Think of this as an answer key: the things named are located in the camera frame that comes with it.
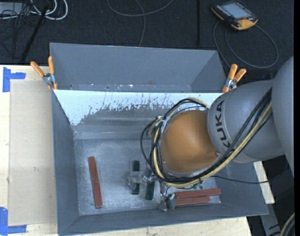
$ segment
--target bin floor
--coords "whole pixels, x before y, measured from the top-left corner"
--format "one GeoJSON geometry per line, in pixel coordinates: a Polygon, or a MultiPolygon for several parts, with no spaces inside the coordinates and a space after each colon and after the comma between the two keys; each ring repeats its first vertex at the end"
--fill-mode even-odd
{"type": "MultiPolygon", "coordinates": [[[[81,215],[101,214],[137,209],[153,209],[159,205],[160,188],[156,181],[153,199],[146,200],[146,186],[140,185],[138,195],[132,195],[127,176],[132,162],[140,161],[140,170],[146,168],[145,160],[137,140],[76,139],[75,161],[78,184],[79,211],[81,215]],[[99,176],[102,208],[95,208],[88,158],[94,156],[99,176]]],[[[204,181],[205,189],[216,188],[214,179],[204,181]]],[[[184,191],[173,187],[169,192],[184,191]]],[[[220,203],[218,196],[211,198],[211,204],[220,203]]]]}

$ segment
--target gray bin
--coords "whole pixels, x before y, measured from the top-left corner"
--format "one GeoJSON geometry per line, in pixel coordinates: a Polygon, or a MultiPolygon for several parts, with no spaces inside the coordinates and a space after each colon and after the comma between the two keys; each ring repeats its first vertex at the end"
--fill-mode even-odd
{"type": "MultiPolygon", "coordinates": [[[[151,201],[127,186],[132,161],[145,168],[139,138],[151,120],[178,99],[210,105],[221,94],[217,51],[51,43],[50,55],[59,85],[52,92],[59,235],[268,213],[257,184],[210,177],[203,186],[220,188],[218,199],[167,212],[157,209],[158,183],[151,201]],[[94,208],[89,156],[97,161],[101,209],[94,208]]],[[[218,175],[258,181],[252,163],[231,162],[218,175]]]]}

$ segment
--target yellow cable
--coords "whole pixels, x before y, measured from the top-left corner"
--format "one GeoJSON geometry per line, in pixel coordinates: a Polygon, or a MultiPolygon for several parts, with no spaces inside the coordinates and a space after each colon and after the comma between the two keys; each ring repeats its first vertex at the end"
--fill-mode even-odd
{"type": "MultiPolygon", "coordinates": [[[[208,106],[204,101],[202,101],[202,100],[200,100],[200,99],[197,99],[197,98],[187,98],[187,99],[196,100],[196,101],[200,102],[202,105],[204,105],[204,107],[209,108],[209,106],[208,106]]],[[[172,116],[172,115],[175,113],[176,110],[177,110],[177,108],[175,108],[175,109],[169,114],[169,116],[172,116]]],[[[150,129],[149,129],[149,134],[151,134],[151,132],[152,132],[152,130],[154,129],[155,125],[156,125],[158,122],[160,122],[162,119],[163,119],[163,117],[158,118],[158,119],[153,123],[153,125],[152,125],[152,126],[150,127],[150,129]]],[[[156,133],[155,133],[155,135],[154,135],[154,139],[153,139],[154,143],[156,142],[156,140],[157,140],[157,138],[158,138],[159,132],[160,132],[160,129],[157,129],[157,131],[156,131],[156,133]]],[[[160,169],[159,169],[159,166],[158,166],[158,163],[157,163],[156,153],[157,153],[157,149],[156,149],[156,147],[154,147],[154,148],[153,148],[153,152],[152,152],[152,154],[153,154],[154,167],[155,167],[155,170],[156,170],[157,174],[158,174],[161,178],[164,179],[165,177],[164,177],[163,174],[161,173],[161,171],[160,171],[160,169]]]]}
{"type": "Polygon", "coordinates": [[[287,222],[284,224],[284,226],[283,226],[283,228],[282,228],[282,231],[281,231],[281,233],[280,233],[280,236],[283,236],[283,235],[284,235],[284,232],[286,231],[286,228],[288,227],[290,221],[292,221],[293,217],[294,217],[294,212],[293,212],[293,214],[291,215],[291,217],[287,220],[287,222]]]}
{"type": "MultiPolygon", "coordinates": [[[[250,132],[247,134],[247,136],[243,139],[243,141],[240,143],[240,145],[236,148],[236,150],[234,150],[234,152],[222,163],[220,164],[217,168],[215,168],[213,171],[209,172],[208,174],[202,176],[199,179],[195,179],[193,181],[187,182],[187,183],[171,183],[171,182],[165,182],[167,185],[172,186],[172,187],[176,187],[176,188],[184,188],[190,185],[195,185],[199,182],[201,182],[202,180],[205,180],[211,176],[213,176],[214,174],[216,174],[217,172],[219,172],[220,170],[222,170],[228,163],[230,163],[237,155],[238,153],[246,146],[246,144],[249,142],[249,140],[253,137],[253,135],[257,132],[257,130],[259,129],[260,125],[262,124],[262,121],[264,120],[264,118],[268,115],[268,113],[271,111],[271,102],[269,103],[269,105],[266,107],[264,113],[262,114],[262,116],[259,118],[258,122],[254,125],[254,127],[250,130],[250,132]]],[[[156,141],[157,138],[157,134],[158,131],[156,132],[154,141],[156,141]]],[[[155,166],[155,170],[157,171],[159,176],[162,176],[162,173],[160,172],[160,169],[158,167],[157,164],[157,160],[156,160],[156,149],[155,151],[153,151],[153,162],[154,162],[154,166],[155,166]]]]}

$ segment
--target black floor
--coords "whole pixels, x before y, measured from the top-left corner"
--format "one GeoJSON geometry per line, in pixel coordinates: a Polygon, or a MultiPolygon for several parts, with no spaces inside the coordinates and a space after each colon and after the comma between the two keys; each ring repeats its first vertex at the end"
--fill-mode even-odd
{"type": "MultiPolygon", "coordinates": [[[[1,1],[23,2],[27,10],[30,5],[29,0],[1,1]]],[[[217,24],[219,20],[210,6],[227,1],[230,0],[66,0],[67,16],[62,20],[45,18],[37,32],[38,15],[0,18],[0,64],[29,64],[33,60],[47,65],[51,42],[204,49],[219,51],[226,75],[228,64],[246,68],[240,84],[273,78],[294,55],[294,0],[240,0],[259,19],[255,27],[244,31],[217,24]],[[131,16],[142,13],[146,15],[131,16]]],[[[46,5],[46,0],[33,2],[40,10],[46,5]]],[[[49,15],[53,18],[65,12],[63,0],[57,2],[56,12],[49,15]]],[[[264,167],[268,179],[273,179],[286,169],[285,158],[269,160],[264,167]]],[[[272,186],[272,190],[280,195],[275,197],[274,209],[283,225],[294,210],[294,189],[272,186]]],[[[259,217],[248,219],[253,236],[264,236],[259,217]]]]}

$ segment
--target blue tape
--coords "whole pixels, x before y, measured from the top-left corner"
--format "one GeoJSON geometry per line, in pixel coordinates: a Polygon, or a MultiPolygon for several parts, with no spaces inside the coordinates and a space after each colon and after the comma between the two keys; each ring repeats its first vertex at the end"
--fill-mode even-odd
{"type": "Polygon", "coordinates": [[[0,235],[8,236],[8,234],[25,233],[27,225],[8,226],[8,210],[0,207],[0,235]]]}
{"type": "Polygon", "coordinates": [[[11,69],[7,67],[3,68],[3,84],[2,84],[2,92],[10,91],[10,80],[23,80],[26,77],[25,73],[11,73],[11,69]]]}

